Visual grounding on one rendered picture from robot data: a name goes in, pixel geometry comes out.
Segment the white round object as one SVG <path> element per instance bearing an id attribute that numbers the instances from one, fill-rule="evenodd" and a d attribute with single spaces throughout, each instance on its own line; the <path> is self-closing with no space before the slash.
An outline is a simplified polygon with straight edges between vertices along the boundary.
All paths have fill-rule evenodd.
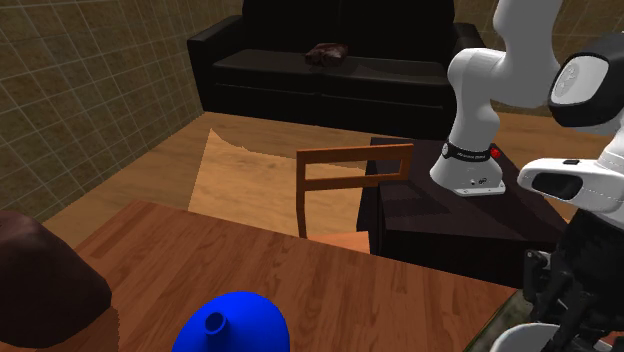
<path id="1" fill-rule="evenodd" d="M 519 324 L 504 331 L 489 352 L 541 352 L 558 329 L 555 324 Z"/>

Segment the wooden chair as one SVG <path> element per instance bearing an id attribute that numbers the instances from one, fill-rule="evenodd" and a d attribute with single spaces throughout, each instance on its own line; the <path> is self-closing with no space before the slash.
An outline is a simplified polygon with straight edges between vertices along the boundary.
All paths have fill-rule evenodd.
<path id="1" fill-rule="evenodd" d="M 411 156 L 414 145 L 386 144 L 358 147 L 334 147 L 320 149 L 299 149 L 296 151 L 296 216 L 298 235 L 307 239 L 305 217 L 305 192 L 336 189 L 363 188 L 357 223 L 367 225 L 365 231 L 320 235 L 315 241 L 346 249 L 374 254 L 378 247 L 375 233 L 379 226 L 379 184 L 387 181 L 406 181 L 409 177 Z M 399 160 L 399 170 L 395 173 L 364 176 L 307 179 L 308 164 Z"/>

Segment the dark brown rounded object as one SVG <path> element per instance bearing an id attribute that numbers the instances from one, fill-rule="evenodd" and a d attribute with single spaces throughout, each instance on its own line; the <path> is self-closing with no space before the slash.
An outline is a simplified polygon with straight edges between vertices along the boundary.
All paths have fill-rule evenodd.
<path id="1" fill-rule="evenodd" d="M 119 352 L 107 281 L 32 217 L 0 210 L 0 352 Z"/>

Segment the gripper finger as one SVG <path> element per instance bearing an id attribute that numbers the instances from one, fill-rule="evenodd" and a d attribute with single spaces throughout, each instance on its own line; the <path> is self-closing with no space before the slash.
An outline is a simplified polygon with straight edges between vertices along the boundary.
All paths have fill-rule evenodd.
<path id="1" fill-rule="evenodd" d="M 572 275 L 559 264 L 552 267 L 550 253 L 525 252 L 523 297 L 533 306 L 531 322 L 559 323 L 567 310 L 563 299 L 571 286 Z"/>
<path id="2" fill-rule="evenodd" d="M 594 345 L 599 339 L 595 331 L 587 332 L 583 324 L 588 320 L 597 296 L 583 290 L 569 290 L 561 297 L 566 306 L 560 325 L 549 340 L 549 352 L 597 352 Z"/>

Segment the dark robot stand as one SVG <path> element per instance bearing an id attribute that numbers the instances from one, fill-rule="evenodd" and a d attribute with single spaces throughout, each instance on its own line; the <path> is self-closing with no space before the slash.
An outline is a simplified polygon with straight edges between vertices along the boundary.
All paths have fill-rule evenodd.
<path id="1" fill-rule="evenodd" d="M 523 285 L 528 249 L 551 252 L 566 222 L 540 195 L 521 188 L 505 154 L 502 195 L 461 197 L 429 175 L 441 142 L 416 140 L 406 181 L 362 192 L 357 228 L 374 255 L 504 286 Z"/>

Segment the blue funnel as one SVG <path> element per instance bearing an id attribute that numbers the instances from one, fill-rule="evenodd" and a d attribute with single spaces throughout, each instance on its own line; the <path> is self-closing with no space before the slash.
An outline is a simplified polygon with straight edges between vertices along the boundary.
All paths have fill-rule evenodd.
<path id="1" fill-rule="evenodd" d="M 171 352 L 290 352 L 290 336 L 275 304 L 257 293 L 236 291 L 198 309 Z"/>

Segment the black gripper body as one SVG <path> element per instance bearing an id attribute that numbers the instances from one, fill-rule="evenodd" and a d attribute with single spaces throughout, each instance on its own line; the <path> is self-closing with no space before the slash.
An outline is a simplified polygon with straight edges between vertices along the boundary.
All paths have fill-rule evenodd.
<path id="1" fill-rule="evenodd" d="M 624 312 L 624 230 L 579 209 L 557 244 L 565 265 L 599 310 Z"/>

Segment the black sofa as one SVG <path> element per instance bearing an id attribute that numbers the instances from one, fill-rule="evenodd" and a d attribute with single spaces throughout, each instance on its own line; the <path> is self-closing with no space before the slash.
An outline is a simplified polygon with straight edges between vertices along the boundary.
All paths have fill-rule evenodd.
<path id="1" fill-rule="evenodd" d="M 453 0 L 244 0 L 187 47 L 207 111 L 443 140 L 448 66 L 482 44 Z"/>

